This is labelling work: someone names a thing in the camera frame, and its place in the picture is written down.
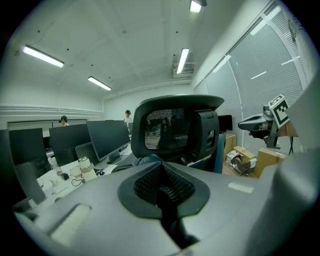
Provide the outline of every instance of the white wall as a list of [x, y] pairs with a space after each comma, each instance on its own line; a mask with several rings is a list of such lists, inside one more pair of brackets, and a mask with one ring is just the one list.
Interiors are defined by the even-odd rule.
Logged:
[[122, 120], [126, 110], [131, 111], [131, 117], [135, 115], [138, 104], [146, 99], [164, 95], [193, 94], [190, 84], [174, 84], [156, 88], [134, 91], [124, 95], [104, 100], [104, 119]]
[[224, 54], [240, 39], [251, 22], [267, 6], [270, 0], [245, 0], [233, 17], [229, 27], [212, 45], [212, 49], [202, 63], [195, 66], [191, 87], [196, 87], [201, 80], [222, 59]]
[[0, 69], [0, 129], [8, 122], [59, 119], [101, 120], [102, 97], [56, 78], [23, 69]]

